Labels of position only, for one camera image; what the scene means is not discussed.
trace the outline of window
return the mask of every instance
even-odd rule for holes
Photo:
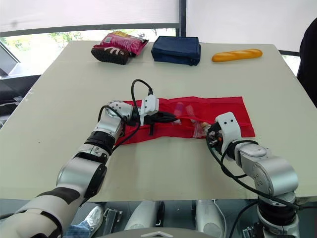
[[[0,37],[5,46],[19,59],[38,72],[44,72],[70,41],[101,41],[113,30],[54,32]],[[175,36],[174,28],[120,30],[153,42],[160,35]]]
[[[282,55],[282,57],[287,63],[288,67],[295,74],[295,76],[297,76],[299,65],[301,63],[301,58],[299,56],[287,56],[287,55]]]

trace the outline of wire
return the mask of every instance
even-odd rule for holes
[[[0,220],[8,218],[8,217],[10,217],[12,215],[14,215],[14,213],[7,213],[7,214],[0,215]]]
[[[127,120],[126,118],[124,118],[123,116],[121,116],[115,109],[113,109],[112,107],[108,106],[108,105],[104,105],[100,108],[100,111],[99,111],[99,115],[98,115],[98,122],[100,121],[101,119],[101,114],[103,112],[103,110],[107,108],[107,109],[110,109],[111,111],[113,111],[118,117],[120,117],[121,120],[123,120],[123,122],[126,124],[127,123]]]
[[[248,210],[250,207],[254,206],[254,205],[257,204],[257,203],[258,203],[258,201],[251,202],[249,205],[247,205],[245,208],[243,208],[243,209],[239,212],[239,214],[238,214],[236,220],[234,221],[234,223],[233,223],[233,225],[232,225],[229,238],[232,238],[234,229],[235,229],[235,227],[236,227],[236,225],[237,225],[237,223],[238,223],[238,220],[240,219],[241,215],[242,215],[246,210]]]
[[[317,206],[302,207],[302,209],[317,209]]]
[[[218,211],[220,212],[220,214],[223,217],[223,223],[224,223],[224,234],[223,237],[226,238],[227,237],[227,221],[226,221],[226,217],[224,216],[222,210],[220,209],[220,207],[218,206],[218,204],[216,204],[216,200],[213,201],[213,203],[215,204],[215,206],[217,207]]]
[[[273,200],[273,201],[276,201],[278,203],[281,203],[285,206],[288,206],[288,207],[291,207],[291,208],[294,208],[296,210],[301,210],[302,209],[302,206],[299,206],[299,205],[296,205],[296,204],[293,204],[293,203],[290,203],[290,202],[286,202],[280,198],[277,198],[277,197],[274,197],[274,196],[271,196],[271,195],[268,195],[264,192],[261,192],[261,191],[258,191],[248,185],[246,185],[244,182],[240,181],[235,175],[233,175],[229,170],[228,168],[221,162],[221,160],[218,158],[218,156],[215,154],[213,148],[209,145],[208,141],[207,141],[207,147],[208,149],[210,150],[211,154],[214,156],[214,158],[216,159],[216,161],[220,164],[221,166],[221,169],[222,171],[227,175],[229,176],[230,178],[232,178],[233,180],[235,180],[238,184],[240,184],[241,186],[243,186],[244,188],[246,188],[247,190],[251,191],[251,192],[254,192],[256,193],[257,195],[259,196],[262,196],[262,197],[265,197],[267,199],[270,199],[270,200]]]
[[[137,131],[140,129],[140,125],[141,125],[141,122],[140,122],[140,114],[139,114],[139,109],[138,109],[138,106],[137,106],[137,102],[135,101],[135,97],[134,97],[134,85],[136,82],[141,82],[143,83],[144,85],[146,85],[149,89],[149,92],[148,92],[148,95],[149,94],[153,94],[153,89],[150,87],[150,85],[148,83],[146,83],[145,81],[141,80],[141,79],[135,79],[132,84],[131,84],[131,97],[132,97],[132,101],[133,101],[133,106],[134,106],[134,111],[137,115],[137,123],[138,123],[138,126],[137,128],[130,134],[128,135],[126,138],[124,138],[123,140],[121,140],[118,144],[116,144],[116,146],[114,146],[114,148],[112,149],[112,151],[115,151],[120,145],[122,145],[124,142],[126,142],[128,139],[130,139],[132,136],[135,135],[135,133],[137,133]]]
[[[231,149],[232,147],[235,147],[236,145],[238,144],[242,144],[242,143],[253,143],[253,144],[257,144],[258,143],[254,140],[239,140],[239,141],[236,141],[236,142],[233,142],[231,144],[229,144],[229,146],[225,149],[225,151],[223,152],[222,156],[221,156],[221,162],[223,163],[223,160],[224,160],[224,157],[226,157],[229,149]]]

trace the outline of metal bracket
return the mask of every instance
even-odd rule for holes
[[[115,223],[120,222],[122,217],[122,211],[113,210],[110,208],[107,208],[104,212],[104,217],[106,219],[105,227],[103,235],[108,235],[113,232],[113,229],[115,227]]]

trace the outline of snack bag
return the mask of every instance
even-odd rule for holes
[[[149,40],[114,31],[107,34],[94,48],[116,47],[130,52],[131,56],[139,55]]]

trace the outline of black cable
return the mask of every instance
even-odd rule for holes
[[[238,144],[242,144],[242,143],[253,143],[253,144],[258,145],[258,143],[254,140],[239,140],[239,141],[233,142],[233,143],[229,144],[228,147],[225,149],[225,151],[223,152],[223,154],[221,156],[220,161],[223,163],[224,157],[226,157],[229,149],[231,149],[232,147],[235,147]]]
[[[238,220],[240,219],[241,215],[242,215],[246,210],[248,210],[250,207],[252,207],[253,205],[255,205],[255,204],[257,204],[257,203],[258,203],[258,201],[251,202],[249,205],[247,205],[245,208],[243,208],[243,209],[239,212],[239,214],[238,214],[236,220],[234,221],[234,223],[233,223],[233,225],[232,225],[229,238],[232,238],[234,229],[235,229],[235,227],[236,227],[236,225],[237,225],[237,223],[238,223]]]
[[[271,196],[271,195],[268,195],[264,192],[261,192],[261,191],[258,191],[248,185],[246,185],[244,182],[240,181],[235,175],[233,175],[229,170],[228,168],[221,162],[221,160],[218,158],[218,156],[214,153],[213,151],[213,148],[209,145],[208,141],[207,141],[207,147],[208,149],[210,150],[211,154],[214,156],[214,158],[216,159],[216,161],[220,164],[221,166],[221,169],[222,171],[227,175],[229,176],[230,178],[232,178],[233,180],[235,180],[238,184],[240,184],[241,186],[243,186],[244,188],[246,188],[247,190],[251,191],[251,192],[254,192],[256,193],[257,195],[259,196],[262,196],[262,197],[265,197],[267,199],[271,199],[275,202],[278,202],[278,203],[281,203],[285,206],[288,206],[288,207],[292,207],[296,210],[301,210],[302,209],[302,206],[299,206],[299,205],[296,205],[296,204],[293,204],[293,203],[290,203],[290,202],[286,202],[280,198],[277,198],[277,197],[274,197],[274,196]]]
[[[98,122],[100,121],[101,119],[101,114],[103,113],[103,110],[107,108],[107,109],[110,109],[111,111],[113,111],[118,117],[120,117],[121,120],[123,120],[123,122],[126,124],[127,123],[127,120],[126,118],[124,118],[123,116],[121,116],[115,109],[113,109],[112,107],[108,106],[108,105],[104,105],[100,108],[100,111],[99,111],[99,115],[98,115]]]
[[[303,209],[317,209],[317,206],[307,206],[307,207],[302,207],[302,210]]]
[[[10,217],[12,215],[14,215],[14,213],[7,213],[7,214],[0,215],[0,220],[8,218],[8,217]]]
[[[236,141],[236,142],[233,142],[233,143],[230,143],[228,145],[228,147],[226,148],[226,150],[223,152],[222,156],[221,156],[221,164],[223,165],[223,160],[224,160],[224,157],[227,155],[228,151],[232,148],[232,147],[235,147],[236,145],[238,144],[242,144],[242,143],[253,143],[253,144],[257,144],[258,143],[256,141],[253,141],[253,140],[239,140],[239,141]],[[245,178],[247,175],[244,174],[244,175],[238,175],[238,176],[235,176],[237,179],[242,179],[242,178]]]
[[[134,97],[134,85],[136,82],[141,82],[143,84],[145,84],[148,89],[149,89],[149,92],[148,92],[148,95],[149,94],[153,94],[153,89],[150,87],[150,85],[148,83],[146,83],[145,81],[141,80],[141,79],[135,79],[132,84],[131,84],[131,97],[132,97],[132,101],[133,101],[133,106],[134,106],[134,110],[135,110],[135,113],[137,115],[137,123],[138,123],[138,126],[137,128],[130,134],[128,135],[126,138],[124,138],[123,140],[121,140],[118,144],[116,144],[116,146],[114,146],[114,148],[112,149],[112,151],[115,151],[120,145],[122,145],[124,142],[126,142],[128,139],[130,139],[132,136],[135,135],[135,133],[137,133],[137,131],[140,129],[140,125],[141,125],[141,122],[140,122],[140,114],[139,114],[139,109],[138,109],[138,106],[137,106],[137,102],[135,101],[135,97]]]

